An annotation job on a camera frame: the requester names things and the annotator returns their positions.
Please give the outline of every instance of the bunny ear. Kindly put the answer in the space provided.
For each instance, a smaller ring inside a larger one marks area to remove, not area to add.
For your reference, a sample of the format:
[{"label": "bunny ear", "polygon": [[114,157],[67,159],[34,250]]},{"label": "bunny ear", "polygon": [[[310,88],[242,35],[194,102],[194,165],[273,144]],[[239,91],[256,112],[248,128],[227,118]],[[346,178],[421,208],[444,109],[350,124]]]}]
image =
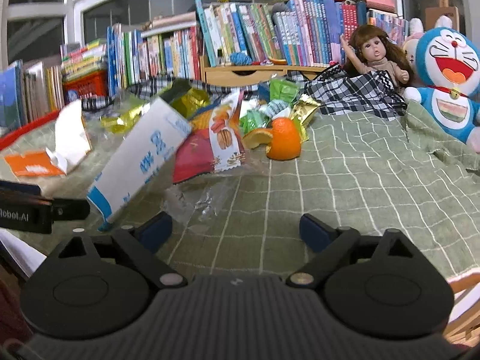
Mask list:
[{"label": "bunny ear", "polygon": [[452,28],[453,27],[452,19],[450,19],[445,15],[441,15],[435,22],[435,28],[439,28],[439,27]]},{"label": "bunny ear", "polygon": [[414,17],[410,20],[410,36],[416,33],[423,32],[423,24],[422,21],[418,17]]}]

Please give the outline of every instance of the row of books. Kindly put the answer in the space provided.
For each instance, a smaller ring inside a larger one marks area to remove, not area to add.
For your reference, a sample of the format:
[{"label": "row of books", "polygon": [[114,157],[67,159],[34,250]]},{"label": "row of books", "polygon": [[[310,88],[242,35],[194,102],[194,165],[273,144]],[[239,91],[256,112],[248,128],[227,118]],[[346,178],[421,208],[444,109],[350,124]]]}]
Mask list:
[{"label": "row of books", "polygon": [[401,46],[409,35],[409,21],[400,19],[396,14],[370,9],[367,12],[367,23],[380,27],[390,40]]},{"label": "row of books", "polygon": [[62,57],[61,73],[64,83],[71,83],[72,81],[81,79],[95,71],[106,69],[106,39],[96,39],[84,47],[71,50],[68,54]]},{"label": "row of books", "polygon": [[210,66],[219,64],[218,50],[226,62],[232,53],[253,61],[285,59],[289,65],[328,67],[344,63],[340,35],[349,38],[356,29],[354,5],[334,0],[290,0],[289,11],[275,12],[267,5],[225,3],[203,8],[195,0]]},{"label": "row of books", "polygon": [[61,68],[53,59],[19,60],[0,72],[1,135],[65,106]]},{"label": "row of books", "polygon": [[115,95],[117,88],[124,89],[159,74],[199,80],[203,44],[200,29],[196,22],[193,24],[177,31],[160,28],[146,33],[122,24],[108,28],[110,96]]}]

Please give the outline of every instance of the orange and white package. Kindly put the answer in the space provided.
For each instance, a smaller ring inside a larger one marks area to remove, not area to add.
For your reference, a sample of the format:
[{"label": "orange and white package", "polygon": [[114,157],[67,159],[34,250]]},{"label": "orange and white package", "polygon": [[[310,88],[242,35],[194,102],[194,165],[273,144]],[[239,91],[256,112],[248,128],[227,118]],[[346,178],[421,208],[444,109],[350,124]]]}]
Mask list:
[{"label": "orange and white package", "polygon": [[62,176],[65,173],[52,164],[46,151],[30,151],[24,154],[4,156],[5,162],[17,177]]}]

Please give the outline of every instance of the bookshelf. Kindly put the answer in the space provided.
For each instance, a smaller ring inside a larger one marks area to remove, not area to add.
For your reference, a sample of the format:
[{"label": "bookshelf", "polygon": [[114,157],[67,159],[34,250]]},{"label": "bookshelf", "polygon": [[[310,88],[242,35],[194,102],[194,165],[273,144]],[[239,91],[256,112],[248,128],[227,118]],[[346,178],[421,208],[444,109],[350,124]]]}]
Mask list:
[{"label": "bookshelf", "polygon": [[324,70],[324,67],[289,66],[284,64],[210,67],[208,57],[204,55],[200,59],[202,81],[211,85],[227,87],[255,85],[261,81],[269,80],[275,73],[284,75],[289,71],[299,71],[311,80]]}]

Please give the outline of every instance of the doll's mouth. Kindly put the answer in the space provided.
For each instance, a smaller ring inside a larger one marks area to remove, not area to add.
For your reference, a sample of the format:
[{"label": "doll's mouth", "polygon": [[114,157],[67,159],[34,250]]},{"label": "doll's mouth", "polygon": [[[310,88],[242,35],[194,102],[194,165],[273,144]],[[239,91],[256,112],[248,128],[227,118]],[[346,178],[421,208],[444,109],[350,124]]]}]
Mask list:
[{"label": "doll's mouth", "polygon": [[455,84],[465,83],[474,72],[470,66],[458,59],[435,57],[435,61],[443,76]]}]

